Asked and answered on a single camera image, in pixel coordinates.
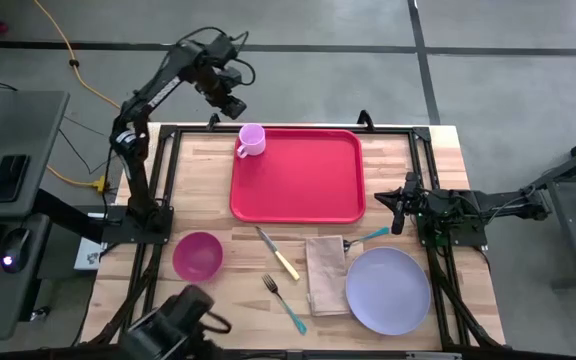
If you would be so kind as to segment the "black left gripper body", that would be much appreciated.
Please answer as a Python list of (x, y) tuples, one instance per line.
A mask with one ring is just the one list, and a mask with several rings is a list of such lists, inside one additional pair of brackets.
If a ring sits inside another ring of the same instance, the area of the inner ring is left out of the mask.
[(234, 67), (226, 67), (224, 69), (211, 68), (209, 80), (206, 99), (210, 103), (235, 103), (238, 101), (232, 95), (232, 90), (242, 83), (242, 74), (239, 70)]

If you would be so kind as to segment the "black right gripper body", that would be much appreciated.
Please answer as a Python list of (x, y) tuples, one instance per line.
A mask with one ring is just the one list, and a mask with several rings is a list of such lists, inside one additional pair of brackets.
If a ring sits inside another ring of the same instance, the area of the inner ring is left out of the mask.
[(393, 234), (401, 234), (404, 227), (405, 216), (410, 213), (415, 213), (418, 211), (421, 196), (414, 194), (413, 196), (406, 196), (401, 192), (399, 197), (403, 201), (403, 210), (400, 213), (393, 213), (394, 219), (391, 226), (391, 232)]

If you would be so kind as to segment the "pale pink mug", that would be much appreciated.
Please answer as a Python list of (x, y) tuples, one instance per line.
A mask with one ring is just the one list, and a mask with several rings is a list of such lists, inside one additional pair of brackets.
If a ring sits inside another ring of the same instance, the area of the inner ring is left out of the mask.
[(240, 145), (236, 150), (236, 155), (239, 158), (257, 156), (265, 151), (266, 133), (259, 124), (245, 124), (239, 131), (238, 139)]

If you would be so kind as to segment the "lavender plastic plate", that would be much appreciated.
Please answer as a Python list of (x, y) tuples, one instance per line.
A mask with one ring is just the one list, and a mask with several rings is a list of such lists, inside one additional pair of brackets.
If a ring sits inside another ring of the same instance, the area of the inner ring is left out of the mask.
[(359, 255), (346, 277), (345, 293), (353, 315), (368, 329), (404, 335), (425, 320), (431, 290), (425, 272), (407, 253), (377, 247)]

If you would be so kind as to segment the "beige cloth napkin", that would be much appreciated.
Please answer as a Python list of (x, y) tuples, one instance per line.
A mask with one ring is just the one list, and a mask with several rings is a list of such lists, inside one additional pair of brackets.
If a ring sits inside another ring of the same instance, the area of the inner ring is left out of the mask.
[(313, 316), (350, 312), (345, 295), (346, 257), (341, 236), (307, 238), (308, 301)]

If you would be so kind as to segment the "knife with cream handle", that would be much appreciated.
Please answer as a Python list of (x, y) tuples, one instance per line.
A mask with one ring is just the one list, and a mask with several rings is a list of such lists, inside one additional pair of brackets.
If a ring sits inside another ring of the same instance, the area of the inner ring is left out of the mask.
[(256, 232), (258, 233), (259, 237), (266, 243), (275, 257), (279, 260), (282, 266), (288, 271), (290, 276), (295, 280), (300, 280), (300, 275), (294, 266), (281, 254), (279, 248), (275, 245), (273, 240), (258, 226), (255, 227)]

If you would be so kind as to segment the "magenta plastic bowl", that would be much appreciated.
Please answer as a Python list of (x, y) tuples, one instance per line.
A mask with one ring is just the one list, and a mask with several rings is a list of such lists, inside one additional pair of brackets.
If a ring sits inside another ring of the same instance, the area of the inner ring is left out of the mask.
[(201, 283), (211, 280), (222, 266), (224, 250), (216, 236), (193, 232), (184, 236), (175, 247), (172, 266), (183, 280)]

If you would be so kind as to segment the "fork with teal handle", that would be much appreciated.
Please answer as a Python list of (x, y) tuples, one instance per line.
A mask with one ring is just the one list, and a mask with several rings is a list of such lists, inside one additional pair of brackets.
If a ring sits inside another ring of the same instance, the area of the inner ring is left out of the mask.
[(294, 313), (294, 311), (289, 307), (289, 305), (285, 302), (285, 300), (282, 298), (282, 296), (279, 293), (279, 289), (277, 284), (275, 283), (275, 281), (272, 279), (272, 277), (269, 274), (264, 274), (262, 276), (262, 281), (264, 283), (264, 285), (266, 286), (266, 288), (273, 294), (275, 295), (280, 304), (283, 306), (284, 310), (287, 312), (287, 314), (290, 316), (291, 320), (293, 321), (295, 327), (297, 328), (298, 332), (301, 335), (305, 335), (307, 333), (307, 327), (306, 325), (301, 321), (301, 319)]

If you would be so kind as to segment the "red plastic tray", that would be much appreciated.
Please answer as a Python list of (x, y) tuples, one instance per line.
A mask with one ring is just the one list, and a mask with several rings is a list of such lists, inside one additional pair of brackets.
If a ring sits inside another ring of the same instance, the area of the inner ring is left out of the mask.
[(360, 139), (338, 129), (267, 128), (247, 155), (235, 141), (230, 210), (250, 223), (351, 224), (366, 210)]

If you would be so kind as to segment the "grey desk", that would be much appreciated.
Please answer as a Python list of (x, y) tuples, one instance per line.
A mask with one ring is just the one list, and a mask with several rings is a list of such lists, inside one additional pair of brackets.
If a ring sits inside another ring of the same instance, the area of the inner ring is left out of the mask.
[(0, 203), (0, 250), (11, 230), (32, 231), (24, 269), (6, 273), (0, 264), (0, 340), (29, 320), (33, 310), (39, 262), (52, 226), (48, 216), (33, 208), (68, 99), (63, 92), (0, 92), (0, 162), (6, 155), (30, 157), (19, 197)]

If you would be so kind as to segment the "black smartphone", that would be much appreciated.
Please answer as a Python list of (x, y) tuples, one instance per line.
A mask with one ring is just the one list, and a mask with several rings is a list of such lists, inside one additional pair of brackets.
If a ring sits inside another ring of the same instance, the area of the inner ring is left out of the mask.
[(0, 162), (0, 203), (15, 202), (19, 197), (26, 170), (28, 155), (6, 155)]

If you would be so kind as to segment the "black computer mouse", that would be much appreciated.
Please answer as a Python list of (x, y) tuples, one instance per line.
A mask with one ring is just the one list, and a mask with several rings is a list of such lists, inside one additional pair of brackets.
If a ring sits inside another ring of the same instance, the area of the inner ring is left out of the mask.
[(4, 272), (18, 273), (24, 269), (29, 259), (31, 234), (30, 229), (16, 228), (3, 238), (0, 264)]

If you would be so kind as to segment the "black aluminium table frame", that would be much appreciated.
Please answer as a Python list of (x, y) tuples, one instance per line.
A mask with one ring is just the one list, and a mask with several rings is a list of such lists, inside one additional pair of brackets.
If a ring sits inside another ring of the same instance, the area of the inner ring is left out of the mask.
[[(232, 331), (216, 335), (225, 348), (289, 350), (437, 350), (441, 346), (437, 316), (429, 313), (414, 331), (384, 336), (351, 315), (315, 317), (307, 300), (305, 277), (295, 281), (255, 230), (236, 219), (229, 208), (237, 131), (220, 124), (213, 132), (198, 124), (154, 123), (154, 145), (162, 146), (164, 168), (174, 168), (175, 211), (172, 241), (205, 231), (215, 235), (224, 251), (217, 275), (203, 286), (215, 300), (214, 312), (232, 323)], [(452, 126), (383, 125), (374, 132), (357, 128), (362, 144), (366, 210), (356, 223), (345, 225), (269, 224), (266, 231), (281, 254), (298, 272), (306, 269), (307, 238), (341, 235), (355, 239), (391, 223), (390, 211), (374, 194), (401, 186), (414, 170), (435, 168), (440, 185), (468, 187), (468, 177), (456, 129)], [(307, 327), (301, 335), (278, 298), (264, 285), (269, 274), (279, 293)]]

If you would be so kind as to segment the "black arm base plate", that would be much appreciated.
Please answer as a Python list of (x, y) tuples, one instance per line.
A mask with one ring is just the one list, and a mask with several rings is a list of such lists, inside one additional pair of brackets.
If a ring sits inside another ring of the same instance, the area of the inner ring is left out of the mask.
[(148, 219), (135, 217), (128, 206), (110, 206), (103, 225), (106, 243), (165, 244), (172, 230), (174, 208), (160, 207)]
[(415, 220), (424, 247), (487, 245), (485, 222), (475, 215), (417, 213)]

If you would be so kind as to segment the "silver metal bracket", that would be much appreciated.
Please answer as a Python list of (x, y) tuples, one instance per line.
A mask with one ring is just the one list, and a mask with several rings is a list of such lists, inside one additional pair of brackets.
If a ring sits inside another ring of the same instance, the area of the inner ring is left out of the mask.
[(414, 351), (405, 354), (405, 360), (463, 360), (459, 353)]

